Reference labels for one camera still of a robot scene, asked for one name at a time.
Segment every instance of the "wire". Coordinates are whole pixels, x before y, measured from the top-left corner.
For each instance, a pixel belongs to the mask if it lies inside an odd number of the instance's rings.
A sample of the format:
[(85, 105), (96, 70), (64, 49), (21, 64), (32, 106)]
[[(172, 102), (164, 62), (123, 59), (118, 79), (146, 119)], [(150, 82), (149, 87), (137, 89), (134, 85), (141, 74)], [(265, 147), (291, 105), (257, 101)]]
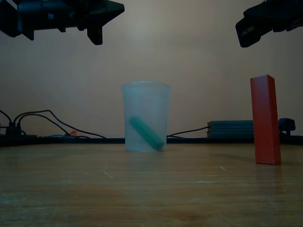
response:
[(185, 139), (184, 137), (180, 137), (180, 136), (167, 136), (167, 137), (172, 137), (172, 138), (182, 138), (182, 139)]
[(85, 133), (85, 134), (94, 135), (94, 136), (99, 136), (99, 137), (101, 137), (101, 138), (106, 139), (106, 137), (104, 137), (104, 136), (101, 136), (101, 135), (98, 135), (98, 134), (95, 134), (95, 133), (91, 133), (91, 132), (87, 132), (87, 131), (83, 131), (83, 130), (74, 128), (74, 127), (72, 127), (72, 126), (70, 126), (70, 125), (68, 125), (68, 124), (66, 124), (66, 123), (64, 123), (64, 122), (62, 122), (62, 121), (61, 121), (61, 120), (60, 120), (60, 119), (59, 119), (51, 110), (33, 111), (33, 112), (26, 112), (26, 113), (19, 114), (19, 115), (15, 118), (14, 123), (16, 123), (16, 121), (17, 121), (17, 119), (18, 119), (19, 117), (21, 117), (21, 116), (23, 116), (23, 115), (25, 115), (25, 114), (32, 114), (32, 113), (33, 113), (33, 114), (38, 114), (38, 113), (44, 113), (44, 112), (50, 112), (50, 113), (52, 114), (52, 116), (53, 116), (58, 122), (60, 122), (61, 124), (64, 124), (64, 125), (67, 126), (67, 127), (70, 127), (70, 128), (72, 128), (72, 129), (74, 129), (74, 130), (83, 132), (83, 133)]
[(6, 113), (4, 113), (2, 110), (0, 110), (0, 113), (2, 113), (4, 116), (8, 118), (9, 123), (12, 123), (11, 118)]
[(25, 115), (23, 115), (23, 116), (19, 119), (18, 124), (21, 124), (21, 120), (22, 120), (24, 117), (27, 117), (27, 116), (39, 116), (39, 117), (43, 117), (43, 118), (49, 120), (51, 123), (57, 125), (63, 132), (65, 132), (66, 134), (69, 135), (69, 133), (68, 133), (64, 128), (62, 128), (60, 125), (58, 125), (56, 122), (53, 122), (53, 121), (52, 121), (51, 119), (49, 119), (48, 117), (45, 117), (45, 116), (40, 115), (40, 114), (34, 114), (34, 113), (33, 113), (33, 114), (32, 114), (32, 113), (30, 113), (30, 114), (25, 114)]
[(87, 139), (91, 139), (91, 137), (88, 136), (65, 136), (65, 135), (52, 135), (52, 136), (46, 136), (47, 138), (52, 138), (52, 137), (63, 137), (63, 138), (69, 138), (69, 139), (77, 139), (77, 138), (87, 138)]
[(208, 128), (209, 128), (209, 127), (204, 127), (204, 128), (201, 128), (201, 129), (195, 129), (195, 130), (190, 130), (190, 131), (177, 132), (177, 133), (168, 135), (167, 137), (172, 137), (172, 136), (175, 136), (175, 135), (179, 135), (179, 134), (183, 134), (183, 133), (189, 133), (189, 132), (193, 132), (193, 131), (200, 131), (200, 130), (208, 129)]
[(61, 135), (61, 134), (58, 134), (58, 135), (52, 135), (52, 136), (46, 136), (46, 138), (53, 138), (53, 137), (62, 137), (62, 138), (75, 139), (75, 137), (74, 137), (74, 136), (65, 136), (65, 135)]

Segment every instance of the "red block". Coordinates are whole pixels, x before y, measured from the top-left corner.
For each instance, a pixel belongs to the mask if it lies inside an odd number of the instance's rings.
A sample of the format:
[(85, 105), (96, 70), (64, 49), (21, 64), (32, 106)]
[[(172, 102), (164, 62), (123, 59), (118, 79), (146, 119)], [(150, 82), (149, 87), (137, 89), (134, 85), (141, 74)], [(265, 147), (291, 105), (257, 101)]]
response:
[(275, 79), (270, 75), (250, 79), (256, 162), (281, 163)]

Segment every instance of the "translucent cup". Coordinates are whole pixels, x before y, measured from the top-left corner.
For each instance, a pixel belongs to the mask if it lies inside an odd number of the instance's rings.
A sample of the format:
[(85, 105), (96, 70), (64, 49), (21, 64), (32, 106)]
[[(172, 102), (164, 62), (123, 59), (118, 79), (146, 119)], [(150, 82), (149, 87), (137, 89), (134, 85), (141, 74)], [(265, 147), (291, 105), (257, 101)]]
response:
[(125, 145), (129, 151), (160, 151), (166, 147), (170, 86), (133, 82), (122, 86)]

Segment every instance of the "wood grain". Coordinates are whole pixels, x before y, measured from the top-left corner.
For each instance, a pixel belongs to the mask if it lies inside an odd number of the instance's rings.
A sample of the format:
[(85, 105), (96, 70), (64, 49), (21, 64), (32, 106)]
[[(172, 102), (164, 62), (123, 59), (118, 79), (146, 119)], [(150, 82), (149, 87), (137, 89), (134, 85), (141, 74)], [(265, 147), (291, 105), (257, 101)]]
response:
[(0, 148), (0, 226), (299, 226), (303, 147), (281, 152), (268, 166), (252, 144)]

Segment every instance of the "green marker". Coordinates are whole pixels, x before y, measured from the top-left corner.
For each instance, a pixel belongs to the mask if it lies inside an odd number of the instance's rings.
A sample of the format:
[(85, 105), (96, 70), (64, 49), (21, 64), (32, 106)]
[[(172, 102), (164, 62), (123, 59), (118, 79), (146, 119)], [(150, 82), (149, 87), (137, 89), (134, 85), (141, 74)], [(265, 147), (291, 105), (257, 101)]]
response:
[(161, 150), (163, 148), (165, 141), (142, 121), (140, 117), (131, 117), (129, 123), (154, 150)]

